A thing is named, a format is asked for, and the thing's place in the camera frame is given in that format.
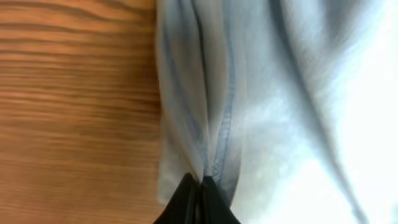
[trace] striped fabric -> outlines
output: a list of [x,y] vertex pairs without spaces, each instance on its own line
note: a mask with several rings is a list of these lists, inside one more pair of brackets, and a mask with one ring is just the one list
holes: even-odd
[[159,0],[159,198],[242,223],[398,223],[398,1]]

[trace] towel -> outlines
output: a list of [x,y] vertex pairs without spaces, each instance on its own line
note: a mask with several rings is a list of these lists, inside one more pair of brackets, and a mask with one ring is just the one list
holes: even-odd
[[159,199],[241,223],[398,223],[398,1],[158,0]]

